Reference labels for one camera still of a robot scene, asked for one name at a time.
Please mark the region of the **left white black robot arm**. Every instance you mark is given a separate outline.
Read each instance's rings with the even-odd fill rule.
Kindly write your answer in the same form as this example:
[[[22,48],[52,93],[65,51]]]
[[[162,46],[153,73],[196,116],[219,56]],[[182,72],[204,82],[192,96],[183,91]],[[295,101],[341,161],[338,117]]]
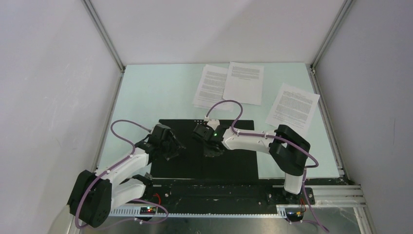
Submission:
[[[170,127],[161,123],[145,131],[148,135],[137,143],[112,132],[131,145],[131,152],[106,168],[93,172],[84,170],[78,175],[67,202],[78,229],[98,228],[110,211],[127,202],[137,199],[142,203],[152,201],[153,188],[132,174],[157,159],[169,160],[178,156],[185,146]]]

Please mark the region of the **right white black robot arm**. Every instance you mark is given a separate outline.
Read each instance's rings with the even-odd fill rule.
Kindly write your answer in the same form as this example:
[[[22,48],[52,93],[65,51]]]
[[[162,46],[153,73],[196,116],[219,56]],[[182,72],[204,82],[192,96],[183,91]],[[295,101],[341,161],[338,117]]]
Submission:
[[[270,155],[284,172],[283,197],[295,204],[303,197],[302,182],[310,143],[287,125],[274,131],[258,132],[219,124],[197,125],[193,137],[205,147],[205,156],[216,157],[227,151],[247,150]]]

